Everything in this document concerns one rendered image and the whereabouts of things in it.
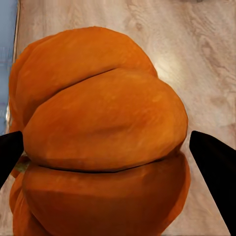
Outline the pumpkin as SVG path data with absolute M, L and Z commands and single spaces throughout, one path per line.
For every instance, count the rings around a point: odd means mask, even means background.
M 104 27 L 29 44 L 9 79 L 14 236 L 161 236 L 191 184 L 189 118 L 128 35 Z

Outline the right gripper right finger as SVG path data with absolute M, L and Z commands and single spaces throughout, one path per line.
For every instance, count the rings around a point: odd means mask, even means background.
M 189 148 L 231 236 L 236 236 L 236 150 L 199 131 L 192 132 Z

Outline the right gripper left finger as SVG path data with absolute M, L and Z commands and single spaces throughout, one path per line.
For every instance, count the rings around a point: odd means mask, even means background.
M 23 152 L 23 134 L 21 131 L 0 136 L 0 189 Z

